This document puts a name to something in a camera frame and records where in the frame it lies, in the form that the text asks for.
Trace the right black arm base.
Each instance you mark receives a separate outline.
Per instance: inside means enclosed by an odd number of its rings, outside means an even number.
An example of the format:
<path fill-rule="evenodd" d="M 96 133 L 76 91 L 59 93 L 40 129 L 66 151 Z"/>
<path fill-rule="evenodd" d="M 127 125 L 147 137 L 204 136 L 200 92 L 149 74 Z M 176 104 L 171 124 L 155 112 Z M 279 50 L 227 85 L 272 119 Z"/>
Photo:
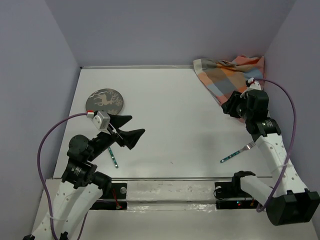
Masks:
<path fill-rule="evenodd" d="M 258 202 L 251 195 L 235 190 L 231 181 L 216 182 L 214 187 L 217 210 L 256 209 L 258 206 Z"/>

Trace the green handled fork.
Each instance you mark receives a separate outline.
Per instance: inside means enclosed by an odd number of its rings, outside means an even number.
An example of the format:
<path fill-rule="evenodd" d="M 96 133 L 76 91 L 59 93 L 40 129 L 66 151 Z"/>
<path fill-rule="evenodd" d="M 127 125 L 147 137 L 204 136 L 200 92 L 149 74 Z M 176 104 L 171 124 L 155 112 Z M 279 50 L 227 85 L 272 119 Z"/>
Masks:
<path fill-rule="evenodd" d="M 222 160 L 220 160 L 219 162 L 222 164 L 222 163 L 224 163 L 224 162 L 226 162 L 226 161 L 230 160 L 231 158 L 233 158 L 233 157 L 235 157 L 235 156 L 239 155 L 240 153 L 242 153 L 242 152 L 245 152 L 245 151 L 248 151 L 248 150 L 252 149 L 252 148 L 253 148 L 253 147 L 255 147 L 255 146 L 256 146 L 256 143 L 255 143 L 254 141 L 252 141 L 252 142 L 250 142 L 250 143 L 246 144 L 243 148 L 241 148 L 241 149 L 239 149 L 239 150 L 237 150 L 237 151 L 233 152 L 232 154 L 228 155 L 227 157 L 223 158 L 223 159 L 222 159 Z"/>

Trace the checkered orange blue cloth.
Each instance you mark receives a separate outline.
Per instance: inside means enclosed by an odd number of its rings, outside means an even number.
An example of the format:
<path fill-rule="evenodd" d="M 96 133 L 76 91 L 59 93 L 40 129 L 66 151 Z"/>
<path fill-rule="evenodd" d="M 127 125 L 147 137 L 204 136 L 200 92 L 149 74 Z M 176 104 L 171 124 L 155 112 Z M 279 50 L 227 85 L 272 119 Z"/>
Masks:
<path fill-rule="evenodd" d="M 234 91 L 243 93 L 246 81 L 265 77 L 265 58 L 237 56 L 233 61 L 200 58 L 193 61 L 198 79 L 221 106 Z"/>

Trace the green handled spoon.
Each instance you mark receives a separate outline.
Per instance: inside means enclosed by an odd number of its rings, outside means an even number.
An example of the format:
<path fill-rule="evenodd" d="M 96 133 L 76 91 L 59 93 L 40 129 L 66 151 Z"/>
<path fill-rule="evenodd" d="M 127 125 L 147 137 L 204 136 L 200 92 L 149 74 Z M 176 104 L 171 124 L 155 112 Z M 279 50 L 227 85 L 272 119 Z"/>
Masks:
<path fill-rule="evenodd" d="M 114 153 L 113 153 L 113 151 L 112 151 L 112 149 L 110 147 L 108 148 L 108 152 L 109 152 L 109 155 L 110 155 L 110 157 L 111 157 L 111 159 L 113 161 L 113 164 L 114 164 L 115 168 L 118 169 L 119 165 L 118 165 L 117 160 L 116 160 L 116 158 L 114 156 Z"/>

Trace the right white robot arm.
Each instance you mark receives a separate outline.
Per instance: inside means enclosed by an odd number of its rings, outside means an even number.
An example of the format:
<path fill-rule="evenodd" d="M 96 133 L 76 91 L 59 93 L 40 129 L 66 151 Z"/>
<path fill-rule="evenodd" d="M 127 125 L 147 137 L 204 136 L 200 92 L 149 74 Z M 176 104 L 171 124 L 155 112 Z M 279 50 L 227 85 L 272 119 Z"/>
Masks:
<path fill-rule="evenodd" d="M 277 122 L 268 116 L 269 97 L 262 90 L 234 91 L 222 104 L 224 114 L 243 118 L 253 142 L 261 151 L 275 184 L 263 183 L 251 171 L 236 172 L 228 188 L 229 197 L 250 195 L 258 211 L 266 211 L 274 226 L 307 223 L 320 204 L 320 195 L 310 191 L 299 177 L 283 145 Z"/>

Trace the grey reindeer plate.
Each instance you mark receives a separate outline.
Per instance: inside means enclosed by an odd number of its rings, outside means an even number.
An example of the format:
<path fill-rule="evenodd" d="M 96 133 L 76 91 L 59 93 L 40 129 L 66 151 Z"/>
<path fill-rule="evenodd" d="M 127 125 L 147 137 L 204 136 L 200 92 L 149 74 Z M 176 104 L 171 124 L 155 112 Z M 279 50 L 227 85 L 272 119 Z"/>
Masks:
<path fill-rule="evenodd" d="M 115 89 L 103 88 L 93 92 L 86 100 L 86 111 L 105 111 L 118 115 L 124 107 L 123 96 Z"/>

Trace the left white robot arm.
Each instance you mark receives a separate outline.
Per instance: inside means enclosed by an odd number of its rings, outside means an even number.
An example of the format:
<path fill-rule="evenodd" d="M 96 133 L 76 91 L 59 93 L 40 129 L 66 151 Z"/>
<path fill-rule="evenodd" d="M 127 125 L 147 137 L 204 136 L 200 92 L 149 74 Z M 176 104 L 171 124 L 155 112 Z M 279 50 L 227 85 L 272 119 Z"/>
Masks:
<path fill-rule="evenodd" d="M 54 198 L 50 196 L 41 165 L 37 164 L 48 211 L 39 226 L 24 236 L 25 240 L 70 240 L 78 225 L 84 225 L 93 204 L 108 196 L 112 189 L 112 178 L 97 171 L 93 160 L 114 143 L 133 149 L 145 133 L 143 128 L 120 129 L 132 119 L 130 115 L 112 115 L 97 110 L 87 111 L 84 115 L 91 119 L 99 133 L 92 139 L 81 134 L 71 138 L 67 165 Z"/>

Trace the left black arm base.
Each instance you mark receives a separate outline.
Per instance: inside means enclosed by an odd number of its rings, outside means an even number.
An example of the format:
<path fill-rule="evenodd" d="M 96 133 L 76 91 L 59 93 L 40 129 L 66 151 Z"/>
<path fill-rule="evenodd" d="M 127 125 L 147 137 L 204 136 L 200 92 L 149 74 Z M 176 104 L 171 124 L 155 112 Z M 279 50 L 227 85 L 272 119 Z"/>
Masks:
<path fill-rule="evenodd" d="M 90 208 L 90 210 L 108 210 L 122 211 L 127 209 L 127 182 L 113 182 L 111 189 L 107 193 L 103 193 Z"/>

